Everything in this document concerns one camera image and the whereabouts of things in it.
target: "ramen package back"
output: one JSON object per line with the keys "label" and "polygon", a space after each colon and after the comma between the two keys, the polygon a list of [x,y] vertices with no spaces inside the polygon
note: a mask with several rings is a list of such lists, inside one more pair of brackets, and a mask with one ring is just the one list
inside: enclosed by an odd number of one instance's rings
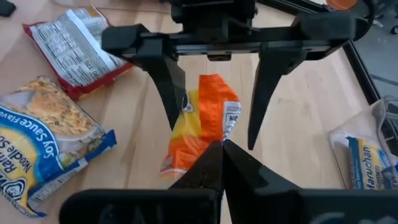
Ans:
{"label": "ramen package back", "polygon": [[24,25],[53,68],[59,83],[78,100],[129,70],[132,65],[101,49],[101,34],[109,26],[93,6],[70,9],[52,22]]}
{"label": "ramen package back", "polygon": [[95,157],[116,144],[48,78],[0,96],[0,192],[28,217]]}
{"label": "ramen package back", "polygon": [[184,175],[211,142],[227,139],[240,113],[238,97],[219,75],[201,75],[199,89],[185,95],[162,163],[160,186],[170,187]]}

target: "orange and yellow package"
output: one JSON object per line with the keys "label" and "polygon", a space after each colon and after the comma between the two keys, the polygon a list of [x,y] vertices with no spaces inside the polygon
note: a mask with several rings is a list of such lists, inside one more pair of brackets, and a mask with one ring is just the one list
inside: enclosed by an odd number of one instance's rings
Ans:
{"label": "orange and yellow package", "polygon": [[199,89],[187,91],[175,123],[160,184],[170,187],[191,168],[211,142],[228,138],[241,113],[238,96],[217,74],[200,75]]}

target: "noodle image on package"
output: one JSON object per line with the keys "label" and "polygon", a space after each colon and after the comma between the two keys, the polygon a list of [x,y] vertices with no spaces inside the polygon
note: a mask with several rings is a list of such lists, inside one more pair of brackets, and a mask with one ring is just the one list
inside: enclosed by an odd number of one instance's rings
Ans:
{"label": "noodle image on package", "polygon": [[200,75],[199,89],[187,91],[183,106],[160,170],[162,187],[184,175],[211,142],[228,139],[241,113],[238,96],[217,74]]}
{"label": "noodle image on package", "polygon": [[0,193],[28,217],[95,157],[116,144],[48,78],[0,96]]}

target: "wooden table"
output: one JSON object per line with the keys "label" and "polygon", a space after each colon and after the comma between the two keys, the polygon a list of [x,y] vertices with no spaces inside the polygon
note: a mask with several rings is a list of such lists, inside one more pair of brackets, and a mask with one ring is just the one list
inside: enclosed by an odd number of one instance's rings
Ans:
{"label": "wooden table", "polygon": [[[0,94],[53,73],[22,23],[49,21],[65,8],[48,0],[12,0],[18,10],[0,19]],[[180,29],[168,14],[101,10],[115,25],[143,23],[151,31]],[[259,6],[258,27],[289,26],[294,17]],[[230,62],[209,62],[206,57],[182,57],[189,89],[198,75],[219,73],[239,95],[243,113],[231,139],[246,148],[254,71],[258,56],[234,55]],[[145,72],[134,68],[114,85],[80,101],[106,129],[114,129],[118,145],[95,159],[42,206],[49,215],[28,219],[0,198],[2,224],[57,223],[62,202],[72,193],[90,188],[148,189],[154,186],[167,152],[170,130],[160,97]],[[328,132],[365,107],[367,102],[343,50],[317,62],[304,62],[283,77],[269,105],[255,150],[250,153],[278,174],[301,187],[342,188],[343,184],[328,142]],[[224,223],[229,216],[224,212]]]}

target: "ramen noodle package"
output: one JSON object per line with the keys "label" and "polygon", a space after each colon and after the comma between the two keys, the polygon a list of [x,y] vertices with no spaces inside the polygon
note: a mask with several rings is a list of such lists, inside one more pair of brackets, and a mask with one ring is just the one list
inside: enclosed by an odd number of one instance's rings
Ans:
{"label": "ramen noodle package", "polygon": [[28,217],[71,176],[116,144],[48,78],[0,96],[0,193]]}
{"label": "ramen noodle package", "polygon": [[162,163],[160,186],[170,187],[184,175],[211,142],[227,139],[240,113],[238,97],[219,75],[201,75],[199,89],[186,93]]}
{"label": "ramen noodle package", "polygon": [[354,189],[398,189],[398,159],[363,138],[347,137]]}
{"label": "ramen noodle package", "polygon": [[69,97],[77,100],[129,70],[132,65],[101,49],[108,21],[93,6],[67,10],[52,22],[23,25],[53,68]]}

